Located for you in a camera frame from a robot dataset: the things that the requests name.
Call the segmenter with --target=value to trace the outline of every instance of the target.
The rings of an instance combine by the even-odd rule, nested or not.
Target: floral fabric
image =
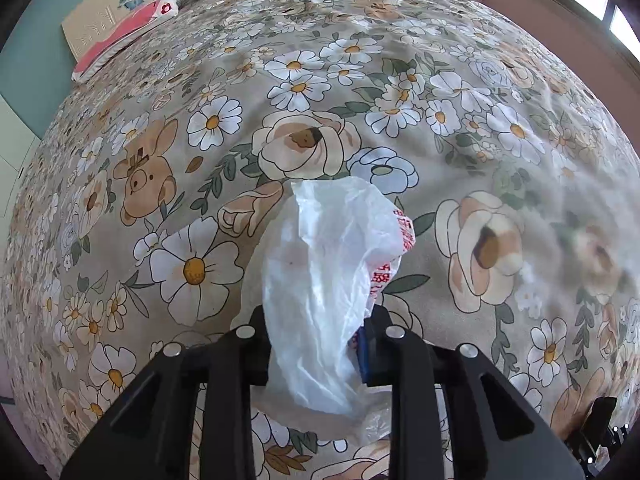
[[[556,56],[472,0],[199,0],[75,88],[25,171],[0,328],[56,471],[163,344],[255,306],[242,277],[288,183],[348,174],[414,220],[377,299],[395,323],[475,343],[562,437],[597,396],[635,418],[639,159]],[[387,440],[252,415],[261,480],[386,474]]]

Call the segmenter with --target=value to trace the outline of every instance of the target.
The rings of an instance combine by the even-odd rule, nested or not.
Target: plastic bag
[[[413,246],[413,225],[357,177],[291,187],[244,278],[262,283],[272,346],[252,399],[285,426],[364,445],[390,432],[391,392],[362,384],[348,343]]]

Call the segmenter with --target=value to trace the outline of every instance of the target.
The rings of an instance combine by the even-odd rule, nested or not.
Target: teal wall
[[[0,52],[0,94],[42,138],[71,90],[76,62],[62,20],[82,0],[32,0]]]

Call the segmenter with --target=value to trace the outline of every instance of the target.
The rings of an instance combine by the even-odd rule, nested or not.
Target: translucent plastic bag
[[[321,440],[373,442],[391,430],[390,388],[362,384],[348,343],[413,246],[413,226],[357,177],[291,187],[244,277],[262,283],[272,346],[269,382],[252,398]]]

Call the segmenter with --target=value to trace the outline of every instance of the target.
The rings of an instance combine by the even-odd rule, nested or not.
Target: wall
[[[640,78],[608,37],[553,0],[482,0],[540,40],[609,109],[640,153]]]
[[[32,0],[0,52],[0,94],[42,138],[76,62],[60,23],[82,0]]]

